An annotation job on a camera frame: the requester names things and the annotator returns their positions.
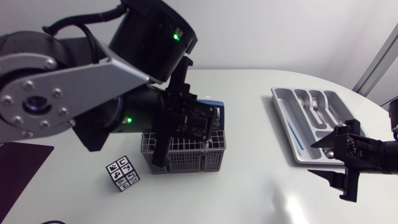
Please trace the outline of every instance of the gray plastic basket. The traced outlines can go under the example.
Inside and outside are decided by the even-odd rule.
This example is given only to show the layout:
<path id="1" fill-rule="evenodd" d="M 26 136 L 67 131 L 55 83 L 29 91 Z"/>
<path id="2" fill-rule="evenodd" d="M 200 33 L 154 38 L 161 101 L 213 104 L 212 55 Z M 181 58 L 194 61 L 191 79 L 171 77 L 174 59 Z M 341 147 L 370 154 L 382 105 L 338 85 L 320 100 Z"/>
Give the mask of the gray plastic basket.
<path id="1" fill-rule="evenodd" d="M 187 173 L 219 171 L 226 149 L 224 131 L 220 130 L 220 119 L 217 116 L 215 128 L 210 141 L 203 143 L 184 138 L 172 138 L 168 159 L 170 164 L 166 167 L 157 167 L 152 164 L 156 136 L 155 133 L 143 133 L 141 153 L 148 164 L 152 174 Z"/>

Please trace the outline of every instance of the cutlery tray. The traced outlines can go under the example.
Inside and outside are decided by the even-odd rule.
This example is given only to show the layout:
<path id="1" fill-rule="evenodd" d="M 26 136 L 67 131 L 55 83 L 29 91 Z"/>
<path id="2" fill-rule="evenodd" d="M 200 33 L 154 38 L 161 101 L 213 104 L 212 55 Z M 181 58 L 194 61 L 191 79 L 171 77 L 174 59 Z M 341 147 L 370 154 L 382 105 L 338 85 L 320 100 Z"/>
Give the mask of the cutlery tray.
<path id="1" fill-rule="evenodd" d="M 344 101 L 331 90 L 272 87 L 272 103 L 283 125 L 295 160 L 301 164 L 343 165 L 325 155 L 327 148 L 313 148 L 311 145 L 331 133 L 339 124 L 355 119 Z M 313 109 L 313 97 L 317 99 L 318 110 L 323 115 L 322 122 Z"/>

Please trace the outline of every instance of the green led light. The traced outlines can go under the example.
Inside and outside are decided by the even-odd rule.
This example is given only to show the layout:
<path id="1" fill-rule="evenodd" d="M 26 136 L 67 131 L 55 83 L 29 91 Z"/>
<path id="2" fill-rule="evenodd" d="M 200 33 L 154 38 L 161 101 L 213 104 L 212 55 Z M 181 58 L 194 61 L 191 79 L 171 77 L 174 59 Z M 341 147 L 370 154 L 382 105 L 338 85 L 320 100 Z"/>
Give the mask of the green led light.
<path id="1" fill-rule="evenodd" d="M 174 34 L 174 39 L 180 41 L 180 37 L 177 34 Z"/>

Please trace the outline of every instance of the cube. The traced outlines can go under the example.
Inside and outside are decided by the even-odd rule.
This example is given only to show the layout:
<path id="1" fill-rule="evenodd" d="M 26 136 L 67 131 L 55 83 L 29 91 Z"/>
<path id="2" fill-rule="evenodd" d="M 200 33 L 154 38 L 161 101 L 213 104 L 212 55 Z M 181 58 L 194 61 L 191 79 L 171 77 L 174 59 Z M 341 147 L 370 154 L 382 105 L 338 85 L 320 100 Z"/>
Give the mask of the cube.
<path id="1" fill-rule="evenodd" d="M 111 176 L 112 182 L 121 192 L 140 180 L 137 171 L 131 165 L 127 156 L 123 156 L 106 166 L 106 170 Z"/>

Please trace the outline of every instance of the black cable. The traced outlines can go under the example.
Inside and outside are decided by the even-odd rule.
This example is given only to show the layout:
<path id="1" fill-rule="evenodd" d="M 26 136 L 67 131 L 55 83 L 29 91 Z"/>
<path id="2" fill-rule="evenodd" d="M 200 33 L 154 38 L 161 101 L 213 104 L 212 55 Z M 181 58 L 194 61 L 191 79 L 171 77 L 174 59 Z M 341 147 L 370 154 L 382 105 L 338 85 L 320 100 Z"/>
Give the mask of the black cable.
<path id="1" fill-rule="evenodd" d="M 54 36 L 57 32 L 67 26 L 75 24 L 92 24 L 96 22 L 108 22 L 112 19 L 116 19 L 127 12 L 127 7 L 123 4 L 117 6 L 116 9 L 112 9 L 107 12 L 97 14 L 87 14 L 80 16 L 71 16 L 52 24 L 50 27 L 43 26 L 43 31 Z"/>
<path id="2" fill-rule="evenodd" d="M 65 223 L 58 220 L 52 220 L 52 221 L 43 222 L 42 224 L 65 224 Z"/>
<path id="3" fill-rule="evenodd" d="M 86 35 L 88 45 L 90 46 L 91 50 L 91 59 L 94 64 L 100 62 L 98 59 L 98 48 L 97 48 L 97 43 L 95 42 L 95 38 L 91 31 L 87 28 L 86 25 L 84 24 L 75 24 L 75 26 L 79 27 Z"/>
<path id="4" fill-rule="evenodd" d="M 386 104 L 390 103 L 391 101 L 393 101 L 393 100 L 394 100 L 394 99 L 396 99 L 396 98 L 398 98 L 398 96 L 396 96 L 396 97 L 394 97 L 393 99 L 391 99 L 391 100 L 389 100 L 389 101 L 387 101 L 387 102 L 383 103 L 383 104 L 382 104 L 382 105 L 380 105 L 380 106 L 384 106 L 384 105 L 386 105 Z"/>

